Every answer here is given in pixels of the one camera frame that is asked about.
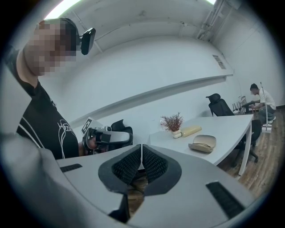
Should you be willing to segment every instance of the man in black t-shirt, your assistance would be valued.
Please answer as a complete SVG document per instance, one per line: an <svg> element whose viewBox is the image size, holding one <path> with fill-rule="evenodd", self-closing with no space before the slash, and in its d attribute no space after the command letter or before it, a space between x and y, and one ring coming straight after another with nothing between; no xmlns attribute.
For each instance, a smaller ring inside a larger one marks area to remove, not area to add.
<svg viewBox="0 0 285 228"><path fill-rule="evenodd" d="M61 62L74 57L79 42L78 30L70 19L45 20L37 25L34 36L22 50L9 46L4 58L16 80L32 98L17 133L38 147L51 150L55 159L82 156L86 151L38 77L53 72ZM95 138L90 139L88 147L96 148Z"/></svg>

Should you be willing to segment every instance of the person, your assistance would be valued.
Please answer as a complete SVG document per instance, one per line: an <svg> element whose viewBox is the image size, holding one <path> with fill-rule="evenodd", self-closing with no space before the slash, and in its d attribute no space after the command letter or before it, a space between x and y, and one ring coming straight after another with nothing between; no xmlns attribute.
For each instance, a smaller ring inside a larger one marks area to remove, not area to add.
<svg viewBox="0 0 285 228"><path fill-rule="evenodd" d="M258 101L252 101L255 103L259 103L257 106L253 105L252 108L259 109L259 119L261 121L261 124L266 124L265 104L267 106L268 123L272 123L276 119L274 115L276 106L272 96L266 90L259 89L258 86L254 83L250 86L250 91L253 95L259 95L260 97Z"/></svg>
<svg viewBox="0 0 285 228"><path fill-rule="evenodd" d="M9 45L4 57L13 76L32 98L17 133L38 147L51 150L55 159L83 156L87 151L77 142L75 133L57 111L38 77L54 72L62 62L76 56L79 44L74 22L60 17L40 22L22 50ZM88 147L97 147L95 138L89 140Z"/></svg>

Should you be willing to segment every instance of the black fisheye border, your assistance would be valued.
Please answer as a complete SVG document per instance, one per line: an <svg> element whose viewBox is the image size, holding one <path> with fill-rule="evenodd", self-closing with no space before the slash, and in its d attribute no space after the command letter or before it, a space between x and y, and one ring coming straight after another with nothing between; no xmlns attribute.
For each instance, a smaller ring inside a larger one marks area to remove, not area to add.
<svg viewBox="0 0 285 228"><path fill-rule="evenodd" d="M3 2L3 12L0 15L1 21L1 42L0 54L2 57L3 50L7 41L11 38L18 24L28 15L32 9L41 6L44 0L25 0L25 1L5 1ZM260 0L246 1L255 13L263 21L273 39L276 42L280 52L280 58L285 67L285 32L283 32L284 22L282 15L284 9L279 1L263 2ZM255 226L278 226L283 222L284 200L284 180L285 167L282 161L280 172L276 176L276 182L266 198L260 198L253 207L245 210L243 219L230 227L255 227ZM37 218L30 214L23 204L19 201L17 195L11 189L7 177L3 173L2 165L0 166L0 182L2 194L2 223L4 220L9 222L10 226L28 224L33 227L51 227L51 224L41 224Z"/></svg>

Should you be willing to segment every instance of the sneaker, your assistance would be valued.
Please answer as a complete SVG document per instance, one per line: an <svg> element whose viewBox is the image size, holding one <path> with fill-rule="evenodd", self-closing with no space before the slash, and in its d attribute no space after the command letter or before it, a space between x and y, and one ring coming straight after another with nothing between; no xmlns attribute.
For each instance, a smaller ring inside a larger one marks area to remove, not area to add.
<svg viewBox="0 0 285 228"><path fill-rule="evenodd" d="M274 120L276 120L276 116L274 116L273 120L268 121L268 123L273 123Z"/></svg>

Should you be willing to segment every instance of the air vent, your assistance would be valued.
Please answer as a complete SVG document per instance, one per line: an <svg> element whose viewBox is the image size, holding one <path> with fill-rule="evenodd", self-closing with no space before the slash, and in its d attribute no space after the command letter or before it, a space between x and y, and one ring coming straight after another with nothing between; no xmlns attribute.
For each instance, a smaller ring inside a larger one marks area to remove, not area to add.
<svg viewBox="0 0 285 228"><path fill-rule="evenodd" d="M80 165L80 164L73 164L73 165L70 165L70 166L61 167L61 171L64 173L64 172L72 171L74 169L78 169L80 167L82 167L82 165Z"/></svg>
<svg viewBox="0 0 285 228"><path fill-rule="evenodd" d="M235 217L244 210L244 207L219 182L206 184L206 187L229 219Z"/></svg>
<svg viewBox="0 0 285 228"><path fill-rule="evenodd" d="M224 66L223 62L220 60L219 56L213 55L213 57L215 58L215 60L217 61L217 63L219 64L221 69L226 69L226 67Z"/></svg>

